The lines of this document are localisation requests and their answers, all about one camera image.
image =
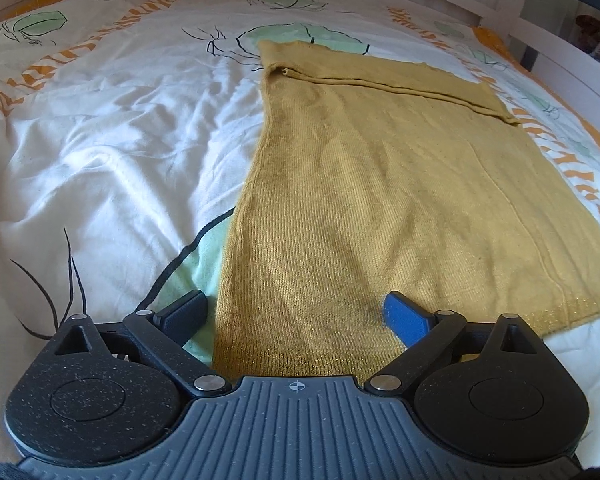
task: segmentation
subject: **metal screw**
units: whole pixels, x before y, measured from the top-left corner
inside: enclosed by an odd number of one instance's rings
[[[203,375],[193,381],[193,385],[201,392],[214,392],[224,388],[226,381],[217,375]]]
[[[381,392],[390,392],[400,388],[402,381],[395,375],[376,375],[371,378],[369,384]]]

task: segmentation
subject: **mustard knit garment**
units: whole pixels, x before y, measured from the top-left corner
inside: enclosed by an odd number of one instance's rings
[[[404,350],[391,290],[541,335],[600,314],[600,227],[486,84],[259,47],[266,124],[224,253],[219,373],[362,382]]]

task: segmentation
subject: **crosshair mark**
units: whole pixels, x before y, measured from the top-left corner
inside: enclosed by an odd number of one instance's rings
[[[298,393],[305,388],[306,384],[302,383],[301,381],[294,381],[289,385],[289,389],[295,391],[295,393]]]

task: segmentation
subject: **white bedding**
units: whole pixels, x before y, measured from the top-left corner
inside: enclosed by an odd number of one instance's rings
[[[468,27],[369,0],[65,0],[0,24],[0,411],[65,315],[213,301],[263,121],[260,38],[493,81],[600,224],[600,148]],[[600,320],[548,343],[589,398],[578,455],[600,465]],[[208,362],[212,344],[210,320],[187,349]]]

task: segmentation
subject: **circular pad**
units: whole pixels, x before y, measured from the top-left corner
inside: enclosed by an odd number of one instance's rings
[[[125,402],[125,390],[107,379],[78,379],[63,384],[51,396],[51,407],[75,422],[98,420]]]
[[[476,384],[469,392],[480,413],[498,420],[522,420],[535,415],[544,399],[537,388],[518,379],[493,378]]]

